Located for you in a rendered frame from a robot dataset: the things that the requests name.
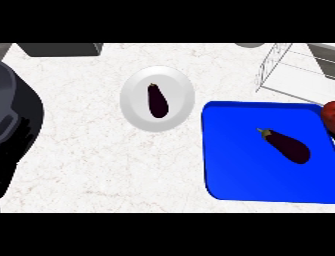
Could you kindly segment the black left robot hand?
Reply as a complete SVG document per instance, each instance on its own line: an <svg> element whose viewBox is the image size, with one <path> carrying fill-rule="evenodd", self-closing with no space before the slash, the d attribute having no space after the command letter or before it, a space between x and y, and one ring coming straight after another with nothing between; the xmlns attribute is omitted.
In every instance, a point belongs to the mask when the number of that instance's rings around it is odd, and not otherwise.
<svg viewBox="0 0 335 256"><path fill-rule="evenodd" d="M42 103L36 93L0 61L0 198L19 160L38 136L42 116Z"/></svg>

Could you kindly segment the dark grey block appliance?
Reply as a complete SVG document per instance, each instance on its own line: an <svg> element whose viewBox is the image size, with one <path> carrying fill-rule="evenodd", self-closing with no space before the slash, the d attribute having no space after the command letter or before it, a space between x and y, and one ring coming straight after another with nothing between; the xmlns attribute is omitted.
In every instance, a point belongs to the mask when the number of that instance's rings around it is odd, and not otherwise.
<svg viewBox="0 0 335 256"><path fill-rule="evenodd" d="M97 56L101 43L19 43L17 46L31 57Z"/></svg>

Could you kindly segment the dark purple eggplant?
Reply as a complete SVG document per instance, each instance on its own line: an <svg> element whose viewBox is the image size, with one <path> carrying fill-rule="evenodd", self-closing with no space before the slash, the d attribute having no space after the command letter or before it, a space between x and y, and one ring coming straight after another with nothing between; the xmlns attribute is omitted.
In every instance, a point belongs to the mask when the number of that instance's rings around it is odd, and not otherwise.
<svg viewBox="0 0 335 256"><path fill-rule="evenodd" d="M155 118L162 118L168 113L168 103L158 85L150 83L147 86L147 106Z"/></svg>
<svg viewBox="0 0 335 256"><path fill-rule="evenodd" d="M301 141L271 129L256 128L256 131L259 132L264 141L289 161L295 164L307 163L310 160L310 149Z"/></svg>

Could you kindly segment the blue tray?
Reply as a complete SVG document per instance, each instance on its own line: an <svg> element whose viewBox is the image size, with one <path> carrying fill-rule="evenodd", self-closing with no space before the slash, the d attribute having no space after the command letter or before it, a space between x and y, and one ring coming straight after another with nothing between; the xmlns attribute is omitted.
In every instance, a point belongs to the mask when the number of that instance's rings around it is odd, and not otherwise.
<svg viewBox="0 0 335 256"><path fill-rule="evenodd" d="M200 114L205 187L220 200L335 204L335 143L320 106L211 101ZM261 137L270 129L302 142L296 164Z"/></svg>

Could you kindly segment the white oval plate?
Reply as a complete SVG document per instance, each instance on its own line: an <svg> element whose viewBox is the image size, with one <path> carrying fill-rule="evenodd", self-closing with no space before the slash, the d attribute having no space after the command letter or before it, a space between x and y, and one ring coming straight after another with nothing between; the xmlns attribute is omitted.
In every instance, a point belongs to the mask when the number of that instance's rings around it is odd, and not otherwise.
<svg viewBox="0 0 335 256"><path fill-rule="evenodd" d="M147 88L158 86L168 105L166 115L156 118L149 110ZM119 93L124 118L138 129L160 132L186 120L194 104L194 91L186 75L166 66L140 69L127 79Z"/></svg>

